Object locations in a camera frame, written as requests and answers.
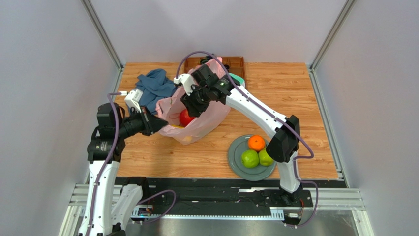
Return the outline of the yellow fake fruit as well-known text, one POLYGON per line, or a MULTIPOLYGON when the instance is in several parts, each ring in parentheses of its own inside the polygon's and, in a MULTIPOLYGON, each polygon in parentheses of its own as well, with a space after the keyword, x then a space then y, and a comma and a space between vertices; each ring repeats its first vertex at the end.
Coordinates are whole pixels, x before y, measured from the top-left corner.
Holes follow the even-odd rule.
POLYGON ((174 125, 174 124, 172 124, 171 126, 176 127, 176 128, 181 128, 181 129, 185 128, 184 126, 181 126, 181 125, 174 125))

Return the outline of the green fake apple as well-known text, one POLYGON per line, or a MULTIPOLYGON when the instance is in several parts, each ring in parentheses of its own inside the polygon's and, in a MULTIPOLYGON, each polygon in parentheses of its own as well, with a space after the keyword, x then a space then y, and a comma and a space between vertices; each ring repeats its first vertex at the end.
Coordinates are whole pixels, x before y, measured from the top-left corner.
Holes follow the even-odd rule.
POLYGON ((241 154, 241 162, 246 168, 255 168, 259 165, 258 153, 254 150, 246 150, 241 154))

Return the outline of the pink translucent plastic bag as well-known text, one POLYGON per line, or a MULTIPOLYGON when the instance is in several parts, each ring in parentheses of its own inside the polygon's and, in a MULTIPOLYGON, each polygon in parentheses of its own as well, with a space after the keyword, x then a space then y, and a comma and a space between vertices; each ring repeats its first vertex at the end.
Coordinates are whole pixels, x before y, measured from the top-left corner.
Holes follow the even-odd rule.
MULTIPOLYGON (((187 74, 192 75, 197 70, 198 67, 195 67, 187 74)), ((230 112, 230 107, 221 102, 212 101, 207 110, 195 118, 188 126, 183 129, 173 127, 171 126, 172 124, 180 125, 179 114, 186 109, 180 100, 185 94, 183 87, 179 86, 172 97, 161 99, 156 104, 158 117, 169 123, 169 125, 159 131, 159 134, 174 138, 183 145, 191 144, 209 134, 230 112)))

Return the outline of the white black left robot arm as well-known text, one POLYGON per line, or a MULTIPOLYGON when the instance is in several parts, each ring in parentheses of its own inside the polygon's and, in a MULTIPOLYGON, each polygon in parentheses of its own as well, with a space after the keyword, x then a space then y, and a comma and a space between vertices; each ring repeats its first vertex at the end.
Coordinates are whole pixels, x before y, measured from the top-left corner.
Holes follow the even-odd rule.
POLYGON ((150 136, 168 125, 151 114, 147 107, 131 108, 130 115, 117 103, 98 107, 98 126, 87 147, 89 188, 86 212, 78 230, 80 236, 124 235, 126 225, 136 204, 148 190, 144 177, 130 177, 123 184, 114 204, 114 184, 121 163, 125 139, 136 134, 150 136))

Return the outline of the orange fake fruit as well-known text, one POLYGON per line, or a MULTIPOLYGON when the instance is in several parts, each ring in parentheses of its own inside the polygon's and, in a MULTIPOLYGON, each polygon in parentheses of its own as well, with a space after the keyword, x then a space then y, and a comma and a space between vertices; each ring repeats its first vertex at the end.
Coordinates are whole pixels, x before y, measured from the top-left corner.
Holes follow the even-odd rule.
POLYGON ((247 141, 247 145, 250 150, 260 152, 265 148, 266 142, 265 139, 260 135, 252 135, 247 141))

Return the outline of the red fake fruit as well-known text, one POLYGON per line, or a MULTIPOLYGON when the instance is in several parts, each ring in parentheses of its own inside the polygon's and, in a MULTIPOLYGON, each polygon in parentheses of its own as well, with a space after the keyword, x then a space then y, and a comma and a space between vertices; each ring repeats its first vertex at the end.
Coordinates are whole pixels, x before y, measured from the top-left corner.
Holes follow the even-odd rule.
POLYGON ((179 114, 179 122, 182 127, 188 126, 194 119, 195 117, 190 116, 187 109, 182 110, 179 114))

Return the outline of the green fake pear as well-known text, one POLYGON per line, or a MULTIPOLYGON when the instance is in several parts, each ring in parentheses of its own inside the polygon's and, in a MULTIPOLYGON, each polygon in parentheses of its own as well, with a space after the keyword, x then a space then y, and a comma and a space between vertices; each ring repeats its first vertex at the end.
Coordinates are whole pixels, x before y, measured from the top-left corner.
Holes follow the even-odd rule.
POLYGON ((271 166, 275 161, 268 155, 266 148, 258 152, 259 164, 262 166, 271 166))

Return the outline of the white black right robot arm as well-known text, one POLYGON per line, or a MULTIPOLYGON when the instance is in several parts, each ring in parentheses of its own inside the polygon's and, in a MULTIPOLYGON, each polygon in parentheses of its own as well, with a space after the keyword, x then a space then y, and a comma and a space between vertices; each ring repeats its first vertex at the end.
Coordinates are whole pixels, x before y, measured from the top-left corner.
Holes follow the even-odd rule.
POLYGON ((270 137, 266 151, 277 163, 280 187, 289 194, 300 193, 302 187, 293 163, 299 149, 299 119, 295 115, 286 117, 276 112, 229 74, 220 77, 207 65, 199 66, 191 74, 177 75, 174 83, 185 90, 181 101, 191 117, 199 117, 208 111, 211 102, 220 102, 258 125, 270 137))

